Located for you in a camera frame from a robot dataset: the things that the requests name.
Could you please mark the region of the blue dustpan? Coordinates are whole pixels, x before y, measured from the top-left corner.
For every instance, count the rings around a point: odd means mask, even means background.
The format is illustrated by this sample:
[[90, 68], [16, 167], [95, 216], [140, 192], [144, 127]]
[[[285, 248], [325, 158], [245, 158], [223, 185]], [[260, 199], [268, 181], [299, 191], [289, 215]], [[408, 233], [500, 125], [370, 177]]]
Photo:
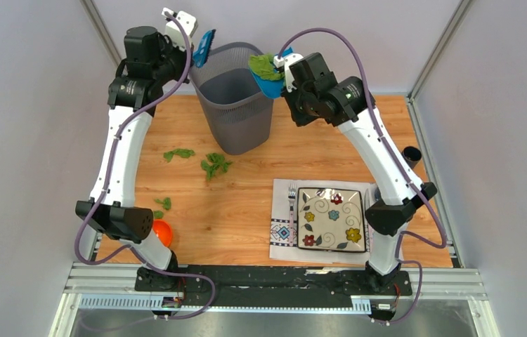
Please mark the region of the blue dustpan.
[[295, 91], [291, 81], [294, 79], [289, 70], [289, 56], [293, 54], [291, 47], [282, 53], [282, 61], [276, 65], [277, 55], [270, 53], [251, 55], [248, 60], [249, 70], [261, 89], [261, 92], [271, 99], [281, 96], [283, 90]]

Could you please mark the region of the blue hand brush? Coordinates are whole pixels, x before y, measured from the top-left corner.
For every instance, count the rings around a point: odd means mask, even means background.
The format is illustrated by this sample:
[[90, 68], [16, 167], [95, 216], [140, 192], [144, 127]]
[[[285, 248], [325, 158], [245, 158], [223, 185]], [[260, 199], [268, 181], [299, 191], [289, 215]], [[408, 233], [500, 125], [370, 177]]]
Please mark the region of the blue hand brush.
[[201, 68], [208, 60], [212, 43], [216, 34], [216, 29], [211, 29], [204, 33], [197, 48], [193, 51], [193, 66]]

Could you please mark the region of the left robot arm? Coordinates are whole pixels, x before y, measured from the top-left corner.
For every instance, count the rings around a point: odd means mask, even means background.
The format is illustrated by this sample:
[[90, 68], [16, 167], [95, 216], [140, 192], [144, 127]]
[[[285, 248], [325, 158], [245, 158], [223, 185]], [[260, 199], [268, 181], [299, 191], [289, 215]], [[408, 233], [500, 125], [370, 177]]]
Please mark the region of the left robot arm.
[[131, 249], [148, 268], [163, 291], [174, 290], [180, 272], [171, 266], [171, 251], [153, 230], [152, 210], [135, 205], [135, 182], [141, 149], [157, 104], [174, 93], [163, 87], [188, 82], [192, 66], [193, 28], [167, 26], [163, 33], [150, 26], [128, 29], [126, 57], [108, 87], [108, 135], [100, 171], [87, 200], [79, 200], [75, 213], [82, 220], [74, 240], [79, 261], [89, 264], [80, 251], [87, 227]]

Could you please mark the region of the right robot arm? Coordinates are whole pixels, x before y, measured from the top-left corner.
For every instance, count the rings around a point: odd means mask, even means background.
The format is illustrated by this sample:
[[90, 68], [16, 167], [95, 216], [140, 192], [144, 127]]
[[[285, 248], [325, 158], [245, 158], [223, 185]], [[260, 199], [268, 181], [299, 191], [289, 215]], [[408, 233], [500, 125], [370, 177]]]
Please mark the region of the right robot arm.
[[336, 127], [355, 147], [380, 192], [380, 198], [365, 211], [374, 230], [366, 284], [377, 294], [386, 293], [400, 269], [400, 234], [425, 202], [437, 193], [433, 183], [424, 183], [408, 166], [380, 120], [374, 98], [360, 77], [337, 81], [323, 56], [298, 53], [276, 57], [285, 84], [281, 97], [292, 121], [306, 126], [316, 119]]

